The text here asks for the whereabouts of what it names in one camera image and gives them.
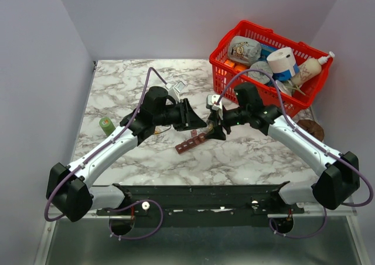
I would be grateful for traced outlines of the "red weekly pill organizer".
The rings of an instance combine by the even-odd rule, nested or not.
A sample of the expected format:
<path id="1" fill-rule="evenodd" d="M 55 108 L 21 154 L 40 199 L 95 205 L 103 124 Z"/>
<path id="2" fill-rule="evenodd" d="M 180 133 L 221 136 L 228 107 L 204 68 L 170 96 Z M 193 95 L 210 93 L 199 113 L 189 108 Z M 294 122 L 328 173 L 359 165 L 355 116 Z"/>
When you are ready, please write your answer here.
<path id="1" fill-rule="evenodd" d="M 206 134 L 208 132 L 208 129 L 192 130 L 188 139 L 175 146 L 176 152 L 181 155 L 199 145 L 204 144 L 207 141 Z"/>

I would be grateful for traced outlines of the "clear bottle yellow pills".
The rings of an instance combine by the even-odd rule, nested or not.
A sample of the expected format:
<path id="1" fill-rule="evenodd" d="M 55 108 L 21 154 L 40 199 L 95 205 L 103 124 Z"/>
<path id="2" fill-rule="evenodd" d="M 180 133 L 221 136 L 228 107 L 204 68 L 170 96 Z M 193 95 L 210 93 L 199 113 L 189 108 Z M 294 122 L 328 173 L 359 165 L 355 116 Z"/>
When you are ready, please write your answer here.
<path id="1" fill-rule="evenodd" d="M 213 133 L 214 132 L 214 128 L 215 128 L 215 123 L 212 122 L 212 121 L 208 121 L 207 122 L 207 127 L 206 127 L 206 134 L 210 134 L 210 133 Z"/>

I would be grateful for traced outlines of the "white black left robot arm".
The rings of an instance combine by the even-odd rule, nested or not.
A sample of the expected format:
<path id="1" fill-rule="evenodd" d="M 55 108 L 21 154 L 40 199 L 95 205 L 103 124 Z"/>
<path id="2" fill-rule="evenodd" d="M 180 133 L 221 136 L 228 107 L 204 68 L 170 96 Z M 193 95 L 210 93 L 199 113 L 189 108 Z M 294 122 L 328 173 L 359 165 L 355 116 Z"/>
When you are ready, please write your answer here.
<path id="1" fill-rule="evenodd" d="M 167 89 L 159 86 L 143 90 L 136 109 L 101 144 L 68 165 L 58 162 L 51 168 L 46 191 L 48 204 L 53 204 L 71 222 L 80 220 L 92 209 L 110 208 L 117 215 L 126 214 L 130 201 L 118 187 L 111 186 L 106 195 L 94 195 L 90 189 L 119 157 L 152 136 L 157 126 L 166 125 L 176 131 L 207 126 L 188 99 L 176 101 Z"/>

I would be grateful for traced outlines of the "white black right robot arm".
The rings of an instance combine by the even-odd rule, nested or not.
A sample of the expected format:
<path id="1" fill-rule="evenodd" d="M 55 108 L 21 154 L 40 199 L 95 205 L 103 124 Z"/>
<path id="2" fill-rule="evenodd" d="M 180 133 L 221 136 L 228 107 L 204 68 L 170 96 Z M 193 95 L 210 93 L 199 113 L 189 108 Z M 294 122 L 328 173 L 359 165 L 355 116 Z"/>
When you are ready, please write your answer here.
<path id="1" fill-rule="evenodd" d="M 318 203 L 326 209 L 335 210 L 360 186 L 355 168 L 359 160 L 352 152 L 341 152 L 325 147 L 323 143 L 298 126 L 288 116 L 283 116 L 275 105 L 265 106 L 255 85 L 241 83 L 234 88 L 238 107 L 227 110 L 219 103 L 219 95 L 211 94 L 206 98 L 206 107 L 210 110 L 209 121 L 213 128 L 208 139 L 225 140 L 235 125 L 249 124 L 251 128 L 262 132 L 284 144 L 297 154 L 319 177 L 318 180 L 297 183 L 286 182 L 277 187 L 276 195 L 270 197 L 270 208 L 283 213 L 295 203 Z"/>

